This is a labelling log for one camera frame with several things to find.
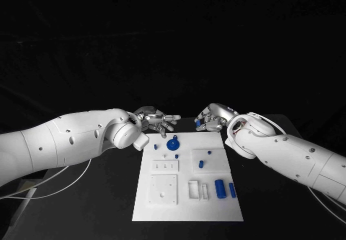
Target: blue round knob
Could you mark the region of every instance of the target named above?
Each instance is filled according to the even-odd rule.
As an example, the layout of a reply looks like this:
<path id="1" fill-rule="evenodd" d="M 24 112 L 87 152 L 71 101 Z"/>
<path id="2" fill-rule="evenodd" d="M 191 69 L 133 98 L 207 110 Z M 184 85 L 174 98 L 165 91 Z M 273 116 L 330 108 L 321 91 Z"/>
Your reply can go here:
<path id="1" fill-rule="evenodd" d="M 177 135 L 174 135 L 172 139 L 169 139 L 167 141 L 167 149 L 169 151 L 175 151 L 178 149 L 180 144 L 178 144 L 178 140 L 177 139 L 178 139 L 178 137 L 177 137 Z"/>

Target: blue cylinder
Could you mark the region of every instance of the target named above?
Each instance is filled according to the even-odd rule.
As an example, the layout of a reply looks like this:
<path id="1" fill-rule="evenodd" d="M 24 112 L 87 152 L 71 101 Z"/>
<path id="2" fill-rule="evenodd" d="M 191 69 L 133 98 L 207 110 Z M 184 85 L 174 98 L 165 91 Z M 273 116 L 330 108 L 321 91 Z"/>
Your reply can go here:
<path id="1" fill-rule="evenodd" d="M 227 185 L 229 185 L 231 198 L 234 198 L 236 197 L 234 185 L 231 183 L 229 183 Z"/>
<path id="2" fill-rule="evenodd" d="M 216 189 L 217 199 L 224 199 L 226 190 L 224 190 L 223 181 L 220 179 L 214 180 L 214 189 Z"/>
<path id="3" fill-rule="evenodd" d="M 177 135 L 172 136 L 172 139 L 167 141 L 167 149 L 169 151 L 175 151 L 178 149 L 180 143 L 178 143 L 178 137 Z"/>

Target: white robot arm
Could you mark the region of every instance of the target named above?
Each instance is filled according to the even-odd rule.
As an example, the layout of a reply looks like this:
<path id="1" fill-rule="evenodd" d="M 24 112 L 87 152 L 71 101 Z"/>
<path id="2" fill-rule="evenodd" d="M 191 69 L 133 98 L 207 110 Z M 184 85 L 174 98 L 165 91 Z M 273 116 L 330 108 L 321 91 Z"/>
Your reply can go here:
<path id="1" fill-rule="evenodd" d="M 0 134 L 0 186 L 44 169 L 70 166 L 97 157 L 110 148 L 132 144 L 141 151 L 148 144 L 142 131 L 155 130 L 162 138 L 172 131 L 178 115 L 154 107 L 133 113 L 120 109 L 95 110 L 58 116 L 41 125 Z"/>
<path id="2" fill-rule="evenodd" d="M 272 126 L 255 113 L 239 115 L 217 103 L 208 104 L 194 122 L 197 131 L 217 132 L 226 126 L 224 144 L 240 156 L 247 159 L 257 157 L 285 177 L 346 204 L 342 156 L 295 136 L 276 135 Z"/>

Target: black table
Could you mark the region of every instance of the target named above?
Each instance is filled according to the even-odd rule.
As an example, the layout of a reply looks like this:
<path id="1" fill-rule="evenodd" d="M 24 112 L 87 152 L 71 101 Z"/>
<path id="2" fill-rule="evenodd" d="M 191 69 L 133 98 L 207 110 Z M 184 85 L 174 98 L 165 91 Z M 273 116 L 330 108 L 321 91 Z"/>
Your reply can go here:
<path id="1" fill-rule="evenodd" d="M 299 136 L 283 115 L 266 115 Z M 194 132 L 193 118 L 174 131 Z M 226 129 L 220 131 L 226 139 Z M 330 215 L 305 186 L 257 159 L 242 158 L 224 145 L 243 222 L 132 222 L 142 153 L 132 146 L 96 157 L 79 181 L 56 195 L 30 200 L 8 240 L 346 239 L 346 226 Z M 87 162 L 38 186 L 34 196 L 63 188 Z M 46 178 L 60 169 L 50 169 Z"/>

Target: blue part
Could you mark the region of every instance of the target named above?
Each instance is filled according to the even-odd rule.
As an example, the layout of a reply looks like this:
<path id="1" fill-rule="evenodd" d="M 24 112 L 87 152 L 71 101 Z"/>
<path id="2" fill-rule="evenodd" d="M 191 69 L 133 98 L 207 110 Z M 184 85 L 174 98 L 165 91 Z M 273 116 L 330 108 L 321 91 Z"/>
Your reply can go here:
<path id="1" fill-rule="evenodd" d="M 220 179 L 214 180 L 214 189 L 216 189 L 217 199 L 224 199 L 226 190 L 224 190 L 223 181 Z"/>
<path id="2" fill-rule="evenodd" d="M 234 199 L 234 198 L 236 198 L 234 185 L 233 185 L 231 183 L 229 183 L 227 185 L 229 185 L 229 190 L 230 190 L 231 198 Z"/>
<path id="3" fill-rule="evenodd" d="M 167 149 L 169 151 L 175 151 L 178 149 L 180 143 L 178 143 L 178 137 L 177 135 L 172 136 L 172 139 L 167 141 Z"/>

